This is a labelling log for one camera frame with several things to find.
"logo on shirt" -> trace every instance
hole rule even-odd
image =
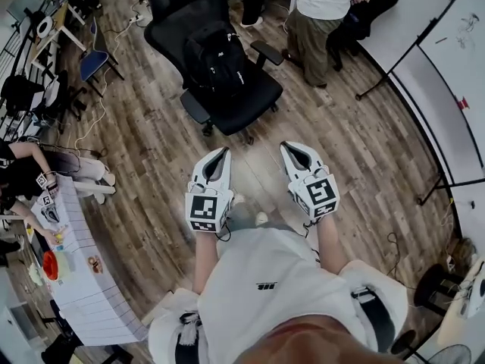
[[[271,282],[271,283],[257,283],[258,290],[273,290],[274,286],[277,285],[278,282]]]

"chair armrest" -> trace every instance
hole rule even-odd
[[[199,124],[204,124],[211,118],[204,107],[200,105],[200,102],[198,102],[188,90],[186,90],[184,94],[180,96],[180,101],[190,117]]]
[[[260,67],[264,64],[266,59],[269,59],[273,64],[276,66],[281,65],[283,62],[283,57],[281,53],[277,51],[274,47],[271,47],[267,43],[263,42],[262,40],[256,40],[255,42],[251,43],[251,47],[259,53],[258,57],[258,66],[261,64]]]

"drawing on whiteboard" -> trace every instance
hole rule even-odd
[[[480,21],[480,18],[472,12],[468,16],[468,19],[462,18],[462,21],[464,23],[458,28],[458,35],[456,37],[456,40],[460,45],[460,48],[466,49],[467,47],[469,47],[471,51],[474,52],[475,42],[473,40],[473,37],[471,36],[471,32],[474,30],[475,24]]]

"whiteboard stand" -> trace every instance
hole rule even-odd
[[[365,92],[361,93],[361,94],[356,94],[355,95],[355,99],[357,101],[360,101],[363,97],[365,97],[368,93],[372,92],[374,89],[376,89],[377,87],[379,87],[381,84],[383,84],[384,82],[386,82],[388,79],[389,79],[389,75],[394,71],[394,69],[402,62],[402,60],[404,58],[406,58],[406,56],[409,54],[409,52],[411,52],[411,50],[415,47],[415,46],[418,46],[419,43],[421,43],[423,41],[424,38],[426,38],[426,36],[431,32],[431,30],[434,28],[434,26],[436,26],[438,23],[438,19],[436,19],[435,17],[431,20],[431,22],[427,25],[427,27],[424,29],[424,31],[421,33],[420,36],[418,36],[418,38],[416,38],[416,40],[412,43],[412,45],[409,47],[409,49],[407,49],[405,51],[405,53],[402,55],[402,57],[400,59],[397,60],[397,62],[389,69],[389,71],[387,71],[383,76],[382,78],[380,78],[379,81],[377,81],[377,83],[372,86],[371,88],[367,89]]]
[[[380,80],[377,81],[377,83],[375,83],[371,88],[367,89],[365,92],[360,93],[360,94],[359,93],[356,94],[355,95],[355,99],[357,101],[360,101],[363,97],[365,97],[372,90],[376,89],[382,83],[386,82],[389,79],[390,74],[402,62],[402,60],[409,54],[409,52],[411,52],[411,50],[414,47],[418,47],[424,53],[424,55],[427,55],[426,52],[421,48],[421,43],[430,35],[431,31],[433,31],[433,29],[436,27],[436,25],[442,20],[442,18],[445,16],[445,14],[449,11],[449,9],[456,2],[457,2],[457,0],[451,0],[450,3],[446,6],[446,8],[443,11],[443,13],[440,15],[440,17],[439,18],[434,18],[434,19],[431,20],[431,22],[424,29],[424,31],[421,33],[421,35],[418,36],[418,38],[412,43],[412,45],[405,51],[405,53],[402,55],[402,57],[399,58],[399,60],[380,78]],[[441,75],[441,73],[438,71],[437,68],[436,68],[436,71],[443,78],[443,76]],[[455,98],[455,100],[456,100],[456,97],[453,94],[453,91],[451,91],[448,83],[445,81],[444,78],[443,78],[443,82],[446,84],[446,87],[448,88],[448,90],[452,94],[453,98]],[[473,133],[471,131],[470,126],[468,125],[468,121],[467,121],[467,119],[466,119],[466,117],[465,117],[465,115],[463,113],[462,113],[462,116],[465,119],[465,123],[468,126],[468,132],[470,133],[471,140],[473,141],[473,144],[475,146],[475,150],[477,151],[478,159],[480,161],[481,167],[483,168],[483,161],[482,161],[482,158],[481,158],[481,155],[480,155],[480,150],[478,149],[477,142],[476,142],[476,140],[474,138],[474,135],[473,135]],[[446,181],[446,177],[444,176],[444,174],[442,172],[440,172],[439,177],[438,177],[438,180],[433,185],[433,187],[431,188],[431,190],[426,194],[426,196],[424,198],[418,197],[418,205],[419,206],[423,206],[426,203],[426,201],[428,201],[428,199],[431,197],[431,195],[433,194],[434,190],[447,189],[449,191],[449,189],[451,189],[453,187],[462,187],[462,186],[473,185],[473,184],[482,184],[482,183],[485,183],[485,178],[476,179],[476,180],[468,180],[468,181],[465,181],[465,182],[458,182],[458,183],[452,182],[452,183],[448,184],[447,181]],[[471,208],[474,209],[474,207],[475,207],[474,206],[474,201],[471,201],[470,204],[471,204]]]

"khaki pants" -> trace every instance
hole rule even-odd
[[[312,19],[300,14],[296,8],[288,17],[288,52],[303,63],[305,79],[312,86],[326,83],[327,37],[341,21]]]

